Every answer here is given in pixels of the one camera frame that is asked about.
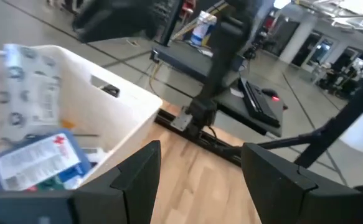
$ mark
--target wooden table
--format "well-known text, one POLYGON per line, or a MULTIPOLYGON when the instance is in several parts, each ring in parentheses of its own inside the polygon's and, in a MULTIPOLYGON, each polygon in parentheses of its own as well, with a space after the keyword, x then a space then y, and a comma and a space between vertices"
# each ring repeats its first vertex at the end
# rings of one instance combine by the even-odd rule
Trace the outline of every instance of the wooden table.
MULTIPOLYGON (((162 109, 174 115, 180 110, 166 102, 162 109)), ((214 129, 219 139, 242 145, 241 139, 214 129)), ((158 124, 144 144, 155 139, 161 141, 162 167, 152 224, 261 223, 239 167, 158 124)))

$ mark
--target white pillar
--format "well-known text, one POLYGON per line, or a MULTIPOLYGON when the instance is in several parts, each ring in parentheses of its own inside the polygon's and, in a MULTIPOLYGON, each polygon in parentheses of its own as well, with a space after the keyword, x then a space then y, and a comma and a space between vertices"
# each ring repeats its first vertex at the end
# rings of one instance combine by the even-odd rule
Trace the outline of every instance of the white pillar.
POLYGON ((299 52, 300 47, 304 44, 307 37, 317 24, 317 17, 312 14, 306 14, 302 18, 299 27, 296 29, 288 45, 280 55, 280 60, 291 63, 295 55, 299 52))

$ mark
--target metal bracket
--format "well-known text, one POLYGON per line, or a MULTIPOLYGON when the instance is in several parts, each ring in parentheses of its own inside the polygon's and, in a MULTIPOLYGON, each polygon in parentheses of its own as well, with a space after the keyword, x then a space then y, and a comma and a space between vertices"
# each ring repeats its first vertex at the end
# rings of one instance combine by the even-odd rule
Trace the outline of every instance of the metal bracket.
POLYGON ((177 130, 184 131, 192 120, 192 115, 186 113, 187 107, 183 106, 179 115, 171 122, 171 126, 177 130))

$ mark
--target packaged item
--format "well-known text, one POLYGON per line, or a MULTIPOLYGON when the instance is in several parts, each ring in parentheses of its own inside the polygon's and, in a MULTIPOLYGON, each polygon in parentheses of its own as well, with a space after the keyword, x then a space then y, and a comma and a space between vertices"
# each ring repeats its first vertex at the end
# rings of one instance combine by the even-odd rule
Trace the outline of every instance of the packaged item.
POLYGON ((87 159, 92 164, 99 163, 106 156, 106 152, 100 147, 97 147, 97 148, 82 148, 82 150, 86 154, 87 159))
POLYGON ((0 153, 0 190, 72 189, 91 169, 66 129, 0 153))
POLYGON ((194 45, 201 46, 205 36, 210 34, 210 31, 208 32, 208 30, 210 30, 216 22, 217 18, 215 16, 205 11, 201 11, 197 21, 197 26, 194 31, 192 31, 191 42, 194 45))
POLYGON ((60 72, 56 62, 28 47, 4 45, 2 138, 19 142, 59 127, 60 72))

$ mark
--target door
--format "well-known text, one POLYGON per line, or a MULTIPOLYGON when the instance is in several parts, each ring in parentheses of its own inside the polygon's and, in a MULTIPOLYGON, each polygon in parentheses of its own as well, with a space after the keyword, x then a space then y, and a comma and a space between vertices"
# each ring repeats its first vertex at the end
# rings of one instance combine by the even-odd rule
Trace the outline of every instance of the door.
POLYGON ((323 36, 308 55, 301 68, 312 72, 317 64, 323 63, 336 45, 336 40, 323 36))
POLYGON ((316 44, 319 42, 320 39, 321 39, 321 34, 317 32, 310 33, 306 41, 300 47, 298 53, 293 58, 292 64, 300 67, 306 60, 307 56, 315 48, 316 44))
POLYGON ((350 47, 346 48, 339 58, 333 63, 333 70, 337 72, 344 72, 350 67, 354 59, 358 56, 359 52, 350 47))

